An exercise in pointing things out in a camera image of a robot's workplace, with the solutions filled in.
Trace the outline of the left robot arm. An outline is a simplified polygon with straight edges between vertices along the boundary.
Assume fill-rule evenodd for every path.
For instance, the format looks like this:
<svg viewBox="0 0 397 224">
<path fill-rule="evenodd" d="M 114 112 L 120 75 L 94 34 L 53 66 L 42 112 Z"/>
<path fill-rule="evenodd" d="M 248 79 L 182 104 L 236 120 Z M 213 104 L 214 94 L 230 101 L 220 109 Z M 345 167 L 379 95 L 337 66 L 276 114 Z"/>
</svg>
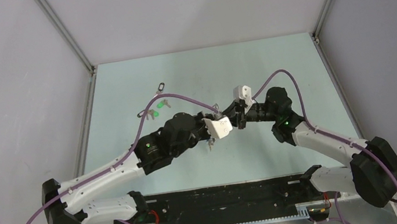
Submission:
<svg viewBox="0 0 397 224">
<path fill-rule="evenodd" d="M 139 139 L 127 151 L 125 160 L 116 158 L 101 169 L 60 183 L 49 179 L 42 184 L 42 203 L 50 203 L 44 213 L 48 224 L 100 224 L 132 220 L 144 223 L 149 208 L 140 192 L 123 197 L 97 200 L 103 193 L 124 183 L 167 167 L 174 158 L 211 136 L 205 124 L 212 114 L 177 113 L 155 132 Z"/>
</svg>

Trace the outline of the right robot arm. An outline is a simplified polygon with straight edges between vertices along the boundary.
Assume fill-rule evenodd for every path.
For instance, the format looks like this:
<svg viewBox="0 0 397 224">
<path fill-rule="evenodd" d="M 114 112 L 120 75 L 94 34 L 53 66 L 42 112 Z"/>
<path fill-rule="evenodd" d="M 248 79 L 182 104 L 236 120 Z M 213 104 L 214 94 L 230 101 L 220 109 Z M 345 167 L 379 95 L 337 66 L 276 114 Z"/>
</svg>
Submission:
<svg viewBox="0 0 397 224">
<path fill-rule="evenodd" d="M 377 208 L 391 201 L 397 203 L 397 155 L 387 140 L 344 138 L 311 125 L 291 106 L 287 91 L 274 86 L 263 103 L 236 99 L 223 113 L 238 129 L 249 122 L 272 122 L 272 134 L 278 142 L 310 149 L 341 163 L 334 168 L 310 167 L 300 177 L 305 198 L 316 200 L 324 192 L 346 192 Z"/>
</svg>

